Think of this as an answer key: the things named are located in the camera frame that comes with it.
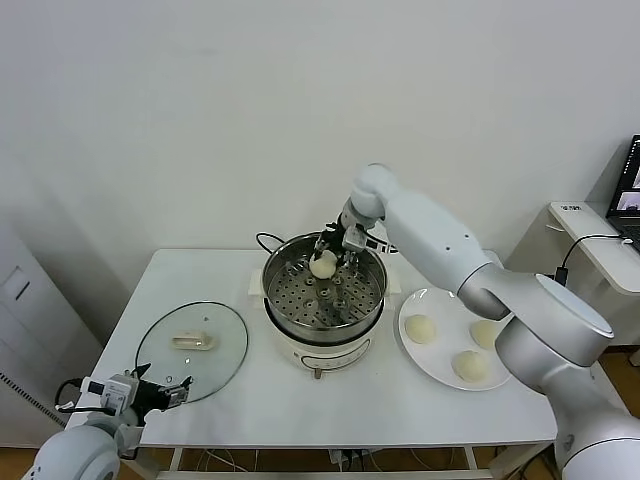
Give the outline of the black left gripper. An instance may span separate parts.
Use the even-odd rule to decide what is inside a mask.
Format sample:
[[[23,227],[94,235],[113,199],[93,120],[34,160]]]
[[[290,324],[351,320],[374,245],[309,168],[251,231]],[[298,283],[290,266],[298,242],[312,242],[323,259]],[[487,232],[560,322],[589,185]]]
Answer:
[[[135,411],[164,411],[169,406],[179,406],[186,403],[189,390],[193,383],[191,376],[186,377],[181,383],[171,386],[162,386],[145,381],[144,375],[150,369],[151,364],[146,363],[136,366],[131,371],[131,377],[138,384],[133,409]]]

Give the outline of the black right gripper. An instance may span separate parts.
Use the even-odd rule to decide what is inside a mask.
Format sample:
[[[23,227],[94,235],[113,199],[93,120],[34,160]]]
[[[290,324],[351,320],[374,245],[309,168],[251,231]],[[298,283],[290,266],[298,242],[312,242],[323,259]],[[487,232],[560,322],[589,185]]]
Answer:
[[[318,260],[328,248],[342,248],[347,229],[351,221],[344,218],[341,213],[337,220],[325,225],[325,229],[319,235],[315,246],[313,259]],[[358,261],[358,252],[344,248],[338,255],[338,268],[351,269]]]

